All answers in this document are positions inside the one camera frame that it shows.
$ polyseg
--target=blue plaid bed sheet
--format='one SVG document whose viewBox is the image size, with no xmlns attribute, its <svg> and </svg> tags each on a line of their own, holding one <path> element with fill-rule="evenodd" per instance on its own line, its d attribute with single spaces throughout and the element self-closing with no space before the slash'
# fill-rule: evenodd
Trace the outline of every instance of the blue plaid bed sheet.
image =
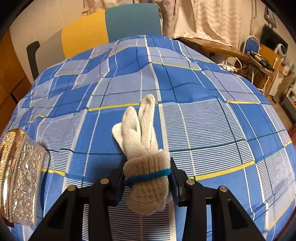
<svg viewBox="0 0 296 241">
<path fill-rule="evenodd" d="M 89 186 L 118 166 L 123 153 L 111 128 L 150 93 L 159 148 L 202 185 L 227 186 L 273 240 L 295 207 L 296 153 L 287 131 L 249 81 L 161 36 L 121 39 L 51 66 L 18 103 L 3 135 L 22 128 L 50 153 L 42 169 L 43 215 L 67 186 Z M 141 216 L 127 208 L 129 191 L 109 208 L 114 240 L 182 239 L 186 208 L 171 202 Z M 87 205 L 83 218 L 88 240 Z M 209 208 L 207 219 L 211 240 Z M 17 224 L 11 231 L 26 241 L 34 229 Z"/>
</svg>

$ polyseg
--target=beige wall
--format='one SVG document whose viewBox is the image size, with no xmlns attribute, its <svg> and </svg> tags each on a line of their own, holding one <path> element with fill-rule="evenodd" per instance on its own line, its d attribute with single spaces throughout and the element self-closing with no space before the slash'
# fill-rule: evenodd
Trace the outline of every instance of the beige wall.
<svg viewBox="0 0 296 241">
<path fill-rule="evenodd" d="M 252 1 L 254 0 L 242 0 L 242 30 L 240 36 L 239 46 L 242 50 L 242 45 L 246 38 L 250 35 L 251 28 L 251 19 L 252 19 Z M 264 24 L 267 24 L 264 19 L 264 10 L 265 5 L 260 0 L 257 0 L 257 18 L 254 24 L 254 36 L 258 38 L 260 41 L 260 36 L 262 32 L 262 27 Z M 286 29 L 285 25 L 280 21 L 280 19 L 276 16 L 277 28 L 274 28 L 274 31 L 279 34 L 287 43 L 288 43 L 288 51 L 287 58 L 296 63 L 296 43 L 294 42 L 292 36 Z"/>
<path fill-rule="evenodd" d="M 82 11 L 83 0 L 34 0 L 13 22 L 13 47 L 31 83 L 27 46 L 34 41 L 42 44 L 65 25 L 81 18 Z"/>
</svg>

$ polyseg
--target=glove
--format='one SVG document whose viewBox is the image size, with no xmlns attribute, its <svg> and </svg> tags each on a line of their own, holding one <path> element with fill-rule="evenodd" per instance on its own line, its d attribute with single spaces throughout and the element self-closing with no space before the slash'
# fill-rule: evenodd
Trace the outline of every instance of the glove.
<svg viewBox="0 0 296 241">
<path fill-rule="evenodd" d="M 123 167 L 126 185 L 132 188 L 127 205 L 135 213 L 151 215 L 162 211 L 171 198 L 167 175 L 170 174 L 170 154 L 158 149 L 153 128 L 155 98 L 142 99 L 139 115 L 130 106 L 122 122 L 112 128 L 112 134 L 127 157 Z"/>
</svg>

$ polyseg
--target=bed sheet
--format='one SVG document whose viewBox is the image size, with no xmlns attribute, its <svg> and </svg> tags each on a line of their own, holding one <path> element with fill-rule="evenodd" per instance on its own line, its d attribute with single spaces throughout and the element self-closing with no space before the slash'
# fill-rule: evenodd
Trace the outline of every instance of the bed sheet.
<svg viewBox="0 0 296 241">
<path fill-rule="evenodd" d="M 44 70 L 18 103 L 7 130 L 22 128 L 50 154 L 42 169 L 45 215 L 69 185 L 106 177 L 123 158 L 111 128 L 147 94 L 157 100 L 159 148 L 202 185 L 227 186 L 266 240 L 295 207 L 296 153 L 267 99 L 249 81 L 226 72 L 179 41 L 135 36 L 95 47 Z M 114 240 L 181 240 L 186 208 L 170 202 L 152 216 L 133 213 L 127 193 L 109 208 Z M 211 215 L 207 209 L 207 240 Z M 88 240 L 88 206 L 83 240 Z M 15 225 L 18 240 L 35 227 Z"/>
</svg>

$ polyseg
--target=clear embossed plastic box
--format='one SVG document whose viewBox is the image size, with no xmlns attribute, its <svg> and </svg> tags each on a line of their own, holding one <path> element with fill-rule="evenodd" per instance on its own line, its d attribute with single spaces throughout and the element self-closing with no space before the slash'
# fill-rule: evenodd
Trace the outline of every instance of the clear embossed plastic box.
<svg viewBox="0 0 296 241">
<path fill-rule="evenodd" d="M 42 219 L 39 191 L 47 151 L 22 129 L 7 132 L 0 144 L 0 210 L 10 223 L 35 226 Z"/>
</svg>

